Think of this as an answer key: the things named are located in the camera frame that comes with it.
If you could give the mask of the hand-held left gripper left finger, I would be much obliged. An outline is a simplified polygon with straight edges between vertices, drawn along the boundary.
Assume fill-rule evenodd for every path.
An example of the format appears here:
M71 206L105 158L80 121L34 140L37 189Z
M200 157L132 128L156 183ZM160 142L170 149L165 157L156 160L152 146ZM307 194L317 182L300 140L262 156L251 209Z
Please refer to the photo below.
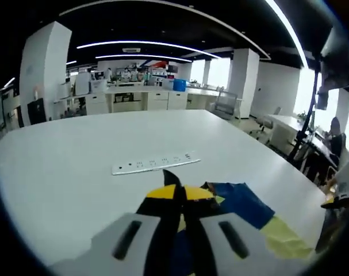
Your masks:
M138 210L126 213L93 237L90 275L170 275L170 258L181 216L178 188L149 192Z

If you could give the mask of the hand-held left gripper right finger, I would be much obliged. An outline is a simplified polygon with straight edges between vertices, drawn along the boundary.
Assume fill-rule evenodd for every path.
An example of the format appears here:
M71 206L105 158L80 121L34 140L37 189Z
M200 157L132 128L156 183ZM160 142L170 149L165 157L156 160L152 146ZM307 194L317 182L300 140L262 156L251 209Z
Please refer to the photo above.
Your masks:
M257 230L274 217L247 185L185 187L183 215L196 275L234 275L237 263L250 255L241 219Z

